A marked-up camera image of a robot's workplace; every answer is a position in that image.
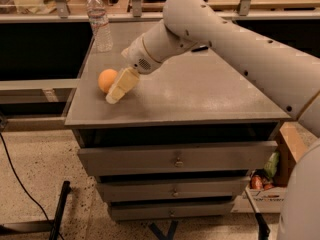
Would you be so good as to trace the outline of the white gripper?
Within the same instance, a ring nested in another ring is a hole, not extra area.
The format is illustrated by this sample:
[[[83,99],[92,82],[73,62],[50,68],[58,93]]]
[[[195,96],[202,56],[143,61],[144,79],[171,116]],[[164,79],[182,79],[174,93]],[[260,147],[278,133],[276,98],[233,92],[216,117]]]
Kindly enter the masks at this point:
[[[139,82],[140,75],[151,74],[161,64],[155,61],[147,52],[143,35],[136,38],[129,47],[125,48],[121,55],[125,58],[128,68],[122,69],[106,95],[109,104],[120,101]]]

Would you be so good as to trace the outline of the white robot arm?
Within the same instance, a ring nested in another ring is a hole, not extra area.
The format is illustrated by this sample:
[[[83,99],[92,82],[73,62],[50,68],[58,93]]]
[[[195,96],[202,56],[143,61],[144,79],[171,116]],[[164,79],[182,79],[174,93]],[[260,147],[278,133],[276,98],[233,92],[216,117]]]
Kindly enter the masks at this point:
[[[201,44],[212,49],[293,120],[320,137],[320,62],[307,53],[219,17],[203,0],[166,0],[163,19],[123,51],[121,70],[106,101],[118,102],[142,74]],[[320,240],[320,141],[295,165],[277,240]]]

